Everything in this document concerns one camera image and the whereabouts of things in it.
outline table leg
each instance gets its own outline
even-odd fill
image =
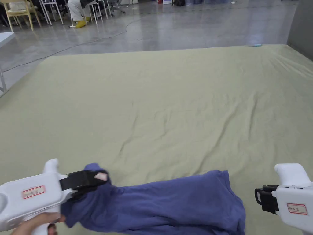
[[[5,93],[7,91],[7,86],[5,85],[5,82],[4,82],[4,77],[3,77],[3,73],[2,73],[1,67],[0,67],[0,80],[1,80],[1,83],[2,83],[2,87],[0,86],[0,91]]]

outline person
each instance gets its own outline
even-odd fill
[[[64,222],[65,217],[63,215],[60,216],[59,213],[41,213],[34,218],[27,220],[21,223],[11,235],[31,235],[32,231],[35,230],[42,224],[48,224],[48,235],[58,235],[56,231],[56,225],[54,222]]]
[[[86,8],[86,5],[91,3],[93,0],[69,0],[67,5],[69,7],[69,12],[73,21],[76,21],[76,28],[81,28],[86,25],[86,21],[90,21],[89,9]],[[86,21],[81,15],[81,10],[86,16]]]

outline concrete floor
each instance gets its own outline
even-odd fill
[[[34,32],[15,27],[16,38],[0,49],[0,65],[10,87],[52,55],[285,44],[296,5],[291,0],[237,0],[172,7],[148,0],[98,26],[69,28],[67,20],[64,26],[42,22]]]

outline white pants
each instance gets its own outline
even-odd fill
[[[82,21],[84,18],[82,17],[82,12],[86,17],[90,17],[89,14],[89,6],[86,6],[85,8],[81,7],[80,0],[69,0],[67,2],[67,5],[69,6],[69,11],[71,13],[71,17],[73,21]]]

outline chair leg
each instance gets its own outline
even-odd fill
[[[109,4],[109,1],[106,0],[106,3],[108,4],[108,8],[109,8],[109,13],[110,13],[110,17],[112,17],[112,14],[111,14],[111,8],[110,8],[110,4]]]
[[[16,18],[16,20],[18,21],[18,24],[20,25],[21,29],[23,29],[23,28],[22,28],[22,24],[21,24],[21,22],[20,22],[19,19],[18,19],[18,16],[15,16],[15,18]]]
[[[8,18],[9,24],[10,24],[11,31],[13,32],[12,23],[11,23],[9,15],[8,15],[8,7],[6,4],[4,4],[4,9],[5,9],[5,13],[7,14],[7,18]]]
[[[102,19],[102,14],[101,14],[101,12],[100,12],[100,5],[99,5],[99,3],[97,3],[97,6],[98,6],[98,10],[99,10],[99,14],[100,14],[101,21],[103,22],[103,19]],[[106,13],[106,8],[105,8],[105,5],[104,5],[104,10],[105,10],[105,15],[106,15],[106,18],[108,19],[108,14]]]
[[[1,15],[3,21],[5,22],[5,24],[7,25],[7,27],[9,27],[9,23],[7,22],[7,20],[4,18],[4,15]]]
[[[95,13],[95,7],[94,7],[94,5],[93,5],[93,4],[91,5],[91,7],[92,7],[92,11],[94,12],[96,25],[98,25],[98,22],[97,22],[97,15],[96,15],[96,13]]]
[[[90,5],[88,6],[89,7],[89,15],[90,15],[90,20],[91,20],[91,22],[92,22],[92,13],[91,13],[91,10],[90,10]]]
[[[49,20],[49,23],[50,23],[50,25],[52,25],[51,20],[50,20],[50,17],[49,17],[49,12],[47,11],[46,5],[43,4],[43,6],[44,6],[44,11],[45,11],[45,13],[46,13],[46,15],[47,15],[47,18],[48,18],[48,20]]]
[[[38,18],[36,9],[34,9],[34,14],[35,14],[35,16],[36,16],[36,19],[37,19],[37,22],[38,22],[38,24],[39,24],[39,27],[41,27],[41,23],[40,23],[40,20],[39,20],[39,18]]]
[[[22,18],[23,18],[23,20],[25,21],[25,24],[27,25],[27,27],[29,27],[29,22],[28,22],[28,20],[26,19],[26,17],[25,17],[25,16],[22,16]]]
[[[8,16],[8,21],[9,21],[9,25],[10,25],[11,31],[13,32],[12,23],[11,23],[11,20],[10,20],[10,17],[9,17],[9,16]]]
[[[29,19],[29,23],[30,23],[30,28],[32,29],[32,31],[34,31],[34,26],[33,26],[33,22],[32,22],[32,17],[30,16],[30,12],[28,12],[28,19]]]
[[[55,15],[54,15],[53,9],[52,9],[52,4],[50,4],[50,9],[51,9],[51,12],[52,12],[52,15],[53,15],[53,19],[54,19],[54,21],[57,21],[57,20],[56,20],[56,18],[55,18]]]
[[[43,13],[44,13],[44,17],[45,17],[45,19],[46,19],[46,21],[47,21],[47,24],[49,24],[48,17],[47,17],[47,13],[46,13],[46,10],[45,10],[45,8],[44,8],[44,4],[42,3],[42,0],[39,0],[39,3],[40,3],[40,6],[41,6],[42,11],[43,11]]]
[[[17,21],[16,21],[16,18],[15,18],[15,16],[13,16],[13,19],[14,19],[14,21],[15,21],[16,25],[18,25],[18,23],[17,23]]]
[[[58,11],[58,14],[59,14],[59,16],[60,16],[61,22],[62,22],[62,24],[64,25],[63,20],[62,20],[62,16],[61,16],[61,13],[60,13],[60,10],[59,10],[59,6],[58,6],[57,3],[55,4],[55,7],[57,8],[57,11]]]

